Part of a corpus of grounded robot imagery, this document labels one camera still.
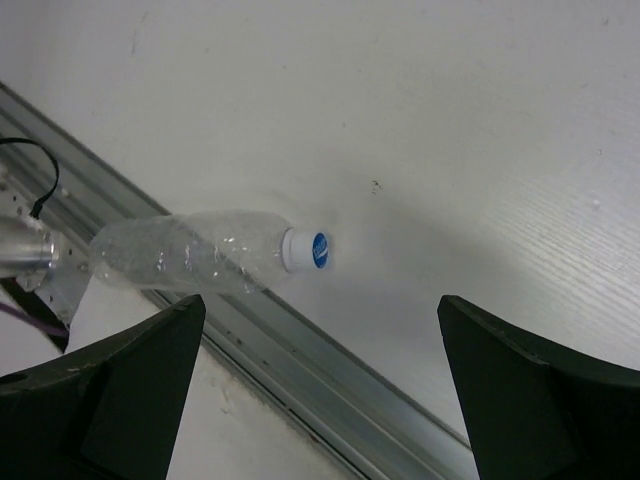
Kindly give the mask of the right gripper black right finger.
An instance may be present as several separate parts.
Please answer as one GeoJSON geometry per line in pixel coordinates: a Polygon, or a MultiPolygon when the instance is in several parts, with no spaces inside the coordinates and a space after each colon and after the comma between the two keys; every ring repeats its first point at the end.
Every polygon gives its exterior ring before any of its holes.
{"type": "Polygon", "coordinates": [[[638,371],[459,296],[443,296],[437,313],[480,478],[638,478],[638,371]]]}

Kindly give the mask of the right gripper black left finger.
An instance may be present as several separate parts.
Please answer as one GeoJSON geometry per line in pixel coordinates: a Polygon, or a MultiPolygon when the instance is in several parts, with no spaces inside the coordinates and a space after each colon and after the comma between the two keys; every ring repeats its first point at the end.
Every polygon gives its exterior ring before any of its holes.
{"type": "Polygon", "coordinates": [[[1,379],[4,479],[164,479],[206,307],[189,296],[1,379]]]}

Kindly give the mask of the clear bottle front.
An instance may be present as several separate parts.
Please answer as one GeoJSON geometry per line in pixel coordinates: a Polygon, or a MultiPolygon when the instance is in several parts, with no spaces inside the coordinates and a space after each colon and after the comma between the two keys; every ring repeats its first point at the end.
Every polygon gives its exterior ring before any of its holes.
{"type": "Polygon", "coordinates": [[[234,210],[109,224],[90,243],[89,265],[113,287],[239,295],[323,270],[330,253],[321,230],[275,213],[234,210]]]}

